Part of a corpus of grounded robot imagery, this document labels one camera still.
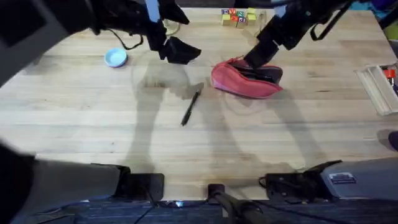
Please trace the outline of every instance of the orange object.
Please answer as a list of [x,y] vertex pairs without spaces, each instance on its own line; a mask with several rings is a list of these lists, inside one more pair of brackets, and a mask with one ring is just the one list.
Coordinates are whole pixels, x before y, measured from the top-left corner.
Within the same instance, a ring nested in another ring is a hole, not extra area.
[[388,70],[383,70],[384,75],[386,78],[395,78],[396,77],[396,71],[394,69],[388,69]]
[[239,20],[238,16],[231,16],[231,20],[237,22]]
[[230,15],[235,15],[236,14],[236,9],[229,9],[229,14]]

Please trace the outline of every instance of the black strap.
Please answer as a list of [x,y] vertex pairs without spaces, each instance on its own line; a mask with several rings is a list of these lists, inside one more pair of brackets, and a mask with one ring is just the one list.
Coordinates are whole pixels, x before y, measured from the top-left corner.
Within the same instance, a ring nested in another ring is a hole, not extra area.
[[134,45],[134,46],[132,46],[132,47],[128,47],[128,46],[126,46],[126,44],[124,44],[123,40],[118,36],[118,34],[115,33],[115,31],[113,31],[113,30],[111,30],[111,29],[109,29],[109,28],[106,28],[106,30],[111,31],[111,32],[119,39],[120,43],[122,44],[122,46],[123,46],[124,49],[126,49],[126,50],[135,49],[136,47],[138,47],[138,46],[140,46],[140,45],[142,45],[142,44],[144,43],[144,39],[142,38],[142,35],[140,35],[140,36],[139,36],[139,37],[140,37],[139,43],[136,44],[136,45]]
[[343,14],[348,10],[348,8],[351,6],[352,1],[347,2],[347,4],[345,4],[343,6],[343,8],[341,8],[341,10],[337,13],[337,15],[330,21],[330,23],[326,26],[326,28],[322,31],[321,35],[319,35],[319,37],[317,37],[316,33],[315,33],[315,28],[317,27],[318,24],[315,24],[312,29],[311,29],[311,38],[313,41],[318,41],[318,40],[323,40],[323,38],[326,37],[326,35],[328,35],[329,31],[335,26],[335,24],[337,23],[337,21],[343,16]]

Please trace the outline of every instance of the cable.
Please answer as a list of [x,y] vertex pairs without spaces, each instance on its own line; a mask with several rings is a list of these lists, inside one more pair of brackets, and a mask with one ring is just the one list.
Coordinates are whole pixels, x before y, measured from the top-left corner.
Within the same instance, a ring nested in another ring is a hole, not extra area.
[[148,210],[146,210],[146,212],[144,212],[144,214],[142,214],[135,222],[134,224],[139,223],[150,211],[152,211],[154,208],[156,208],[156,206],[152,206],[151,208],[149,208]]
[[149,208],[148,210],[146,210],[135,222],[134,224],[138,224],[150,211],[152,211],[155,208],[197,208],[200,207],[202,205],[205,205],[208,203],[209,199],[206,199],[203,202],[198,202],[198,203],[194,203],[192,205],[186,205],[186,206],[182,206],[179,207],[177,205],[171,206],[172,203],[170,204],[165,204],[164,202],[155,202],[152,194],[148,191],[148,189],[146,189],[144,186],[140,185],[139,186],[142,190],[145,191],[145,193],[147,194],[147,196],[149,197],[149,202],[152,205],[151,208]]
[[316,219],[316,220],[322,220],[322,221],[326,221],[326,222],[330,222],[330,223],[336,223],[336,224],[351,224],[349,222],[344,222],[344,221],[340,221],[340,220],[334,220],[332,218],[326,218],[326,217],[320,217],[318,215],[311,215],[311,214],[307,214],[307,213],[302,213],[302,212],[297,212],[297,211],[293,211],[293,210],[289,210],[289,209],[284,209],[284,208],[280,208],[280,207],[276,207],[273,205],[270,205],[268,203],[262,202],[262,201],[258,201],[258,200],[253,200],[254,203],[258,203],[260,205],[263,205],[267,208],[272,208],[274,210],[278,210],[281,212],[285,212],[285,213],[291,213],[291,214],[295,214],[295,215],[300,215],[302,217],[307,217],[307,218],[312,218],[312,219]]
[[132,47],[128,47],[128,46],[126,46],[126,44],[124,44],[124,42],[123,42],[123,40],[118,36],[118,34],[117,33],[115,33],[115,31],[113,31],[113,30],[111,30],[111,29],[109,29],[109,28],[106,28],[106,30],[109,30],[109,31],[111,31],[115,36],[116,36],[116,38],[118,38],[119,39],[119,41],[120,41],[120,43],[122,44],[122,46],[124,47],[124,49],[126,49],[126,50],[132,50],[132,49],[135,49],[136,47],[138,47],[138,46],[140,46],[140,45],[142,45],[143,43],[144,43],[144,39],[143,39],[143,37],[142,37],[142,35],[140,35],[139,37],[140,37],[140,41],[139,41],[139,43],[138,44],[136,44],[136,45],[134,45],[134,46],[132,46]]

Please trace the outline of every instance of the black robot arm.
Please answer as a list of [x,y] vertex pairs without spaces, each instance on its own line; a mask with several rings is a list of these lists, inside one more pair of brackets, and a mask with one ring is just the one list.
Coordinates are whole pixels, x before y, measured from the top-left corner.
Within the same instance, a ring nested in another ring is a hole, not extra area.
[[[322,40],[352,2],[352,0],[300,0],[287,4],[285,13],[275,15],[257,36],[259,43],[244,57],[245,61],[253,68],[268,63],[278,52],[278,46],[283,45],[287,50],[293,49],[311,27],[312,39]],[[316,25],[326,24],[336,10],[340,12],[317,36]]]
[[199,49],[166,38],[163,19],[189,23],[173,0],[155,1],[151,7],[133,0],[2,0],[0,86],[64,38],[89,27],[97,35],[110,29],[144,35],[150,49],[170,63],[186,64],[199,56]]

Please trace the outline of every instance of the table surface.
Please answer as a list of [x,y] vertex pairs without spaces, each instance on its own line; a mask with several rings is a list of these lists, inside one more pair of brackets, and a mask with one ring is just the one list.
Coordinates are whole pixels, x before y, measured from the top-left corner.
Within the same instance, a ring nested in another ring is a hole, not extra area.
[[[265,173],[398,155],[383,145],[398,116],[378,116],[354,73],[396,60],[372,12],[347,12],[323,41],[306,35],[291,51],[281,47],[271,63],[284,69],[284,91],[247,100],[213,89],[210,72],[247,53],[258,26],[221,26],[219,9],[184,10],[191,24],[176,36],[202,49],[195,61],[167,64],[145,43],[128,52],[126,66],[109,68],[104,53],[120,47],[113,34],[73,35],[0,89],[2,138],[41,158],[161,172],[165,200],[203,199],[209,183],[261,199]],[[129,45],[139,40],[120,34]]]

